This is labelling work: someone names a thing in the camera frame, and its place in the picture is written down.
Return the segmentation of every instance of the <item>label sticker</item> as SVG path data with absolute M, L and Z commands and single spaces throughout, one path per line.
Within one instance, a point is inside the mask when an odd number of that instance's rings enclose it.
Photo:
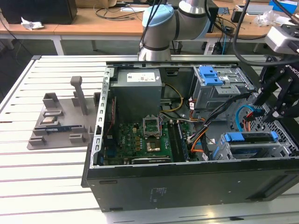
M 128 83 L 138 82 L 155 82 L 156 77 L 154 72 L 130 72 L 127 74 Z
M 190 106 L 190 110 L 194 111 L 194 103 L 190 103 L 189 106 Z
M 227 76 L 219 76 L 220 80 L 229 80 L 229 78 Z
M 216 141 L 215 141 L 215 139 L 210 139 L 210 141 L 208 142 L 208 145 L 211 145 L 211 144 L 216 144 Z
M 204 153 L 202 154 L 202 158 L 204 159 L 204 161 L 208 161 L 208 159 L 209 159 L 208 156 Z

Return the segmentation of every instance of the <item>blue cable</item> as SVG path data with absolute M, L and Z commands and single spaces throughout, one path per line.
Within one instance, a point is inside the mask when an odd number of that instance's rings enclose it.
M 239 129 L 239 132 L 242 132 L 242 131 L 243 131 L 243 129 L 242 129 L 241 125 L 240 125 L 240 121 L 239 121 L 239 113 L 240 113 L 241 109 L 243 109 L 244 107 L 249 108 L 251 111 L 254 111 L 254 110 L 255 110 L 255 108 L 253 108 L 252 106 L 248 106 L 248 105 L 243 105 L 243 106 L 241 106 L 241 107 L 237 110 L 237 112 L 236 112 L 236 114 L 235 114 L 235 123 L 236 123 L 236 125 L 237 125 L 237 127 L 238 127 L 238 129 Z
M 224 53 L 224 48 L 225 48 L 225 40 L 226 40 L 226 34 L 224 35 L 224 43 L 223 43 L 223 47 L 222 47 L 222 55 Z

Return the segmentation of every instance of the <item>wire bundle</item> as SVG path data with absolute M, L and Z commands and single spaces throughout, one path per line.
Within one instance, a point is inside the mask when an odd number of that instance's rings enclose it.
M 160 112 L 174 112 L 174 111 L 177 111 L 177 110 L 181 109 L 181 107 L 182 107 L 182 105 L 183 105 L 183 100 L 184 100 L 184 98 L 182 97 L 182 95 L 181 95 L 181 94 L 179 93 L 179 91 L 178 91 L 176 88 L 174 88 L 172 85 L 170 85 L 170 84 L 168 84 L 168 83 L 165 83 L 165 86 L 169 86 L 169 87 L 171 87 L 171 88 L 172 88 L 172 89 L 179 95 L 179 98 L 180 98 L 181 102 L 180 102 L 179 106 L 176 107 L 176 108 L 169 109 L 169 110 L 162 110 L 162 111 L 160 111 Z
M 205 135 L 205 133 L 206 133 L 209 125 L 211 124 L 212 120 L 214 120 L 216 117 L 218 117 L 219 114 L 225 112 L 230 107 L 230 105 L 233 102 L 235 102 L 236 100 L 243 99 L 243 98 L 248 98 L 250 95 L 251 95 L 251 93 L 244 93 L 244 94 L 234 96 L 234 97 L 228 99 L 227 101 L 225 101 L 224 103 L 222 103 L 221 105 L 219 105 L 218 107 L 216 107 L 210 113 L 210 115 L 205 119 L 205 121 L 202 125 L 202 128 L 189 138 L 189 141 L 193 142 L 191 152 L 194 152 L 195 145 L 200 140 L 201 145 L 203 147 L 203 152 L 205 154 L 209 155 L 207 145 L 206 145 L 206 135 Z
M 106 8 L 99 8 L 98 10 L 95 9 L 96 5 L 98 4 L 94 4 L 93 5 L 93 10 L 95 12 L 95 14 L 102 18 L 102 19 L 105 19 L 105 20 L 111 20 L 111 21 L 128 21 L 128 20 L 134 20 L 135 18 L 134 17 L 129 17 L 129 15 L 136 15 L 136 17 L 142 21 L 139 17 L 138 17 L 138 13 L 142 13 L 144 11 L 139 11 L 139 12 L 135 12 L 134 9 L 130 6 L 126 6 L 125 8 L 130 8 L 132 9 L 133 13 L 130 13 L 130 14 L 127 14 L 127 15 L 120 15 L 120 16 L 116 16 L 116 17 L 106 17 L 106 14 L 108 12 L 111 12 L 111 13 L 116 13 L 116 12 L 119 12 L 121 11 L 121 8 L 116 10 L 116 11 L 110 11 L 109 9 L 106 9 Z M 103 15 L 100 15 L 98 12 L 100 12 L 101 10 L 105 10 L 105 13 Z
M 248 109 L 250 109 L 250 110 L 252 111 L 252 114 L 253 114 L 253 111 L 255 110 L 252 106 L 249 106 L 249 105 L 242 105 L 242 106 L 237 110 L 237 112 L 236 112 L 236 114 L 235 114 L 235 123 L 236 123 L 236 125 L 237 125 L 237 127 L 238 127 L 238 129 L 239 129 L 239 132 L 242 132 L 242 131 L 243 131 L 243 130 L 242 130 L 242 127 L 241 127 L 241 125 L 240 125 L 240 121 L 239 121 L 239 114 L 240 114 L 240 111 L 241 111 L 243 108 L 248 108 Z M 247 131 L 247 128 L 246 128 L 246 121 L 245 121 L 245 120 L 243 121 L 243 125 L 244 125 L 244 129 L 245 129 L 245 131 Z

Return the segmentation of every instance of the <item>motherboard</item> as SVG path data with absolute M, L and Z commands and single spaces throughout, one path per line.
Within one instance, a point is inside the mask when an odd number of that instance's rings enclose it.
M 157 127 L 153 122 L 147 123 L 146 126 L 143 123 L 119 124 L 116 134 L 117 144 L 107 147 L 105 161 L 108 165 L 148 164 L 157 160 L 162 163 L 176 162 L 178 157 L 176 151 L 178 148 L 182 151 L 180 148 L 182 145 L 185 147 L 182 154 L 186 160 L 188 156 L 186 140 L 191 135 L 189 124 L 167 121 L 159 122 L 158 125 Z M 159 136 L 147 135 L 155 131 L 159 131 Z

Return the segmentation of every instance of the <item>yellow wire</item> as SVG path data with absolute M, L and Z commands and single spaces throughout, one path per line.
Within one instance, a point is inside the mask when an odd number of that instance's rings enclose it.
M 175 92 L 177 92 L 177 94 L 179 95 L 179 97 L 180 97 L 180 99 L 181 99 L 181 103 L 179 104 L 179 106 L 178 106 L 177 108 L 173 108 L 173 109 L 171 109 L 171 110 L 162 110 L 162 111 L 160 111 L 160 112 L 173 112 L 173 111 L 176 111 L 176 110 L 180 109 L 180 108 L 182 107 L 182 105 L 183 105 L 183 99 L 184 99 L 184 98 L 183 98 L 182 95 L 179 93 L 179 91 L 178 91 L 176 88 L 174 88 L 172 85 L 167 84 L 167 83 L 165 83 L 165 85 L 171 87 Z

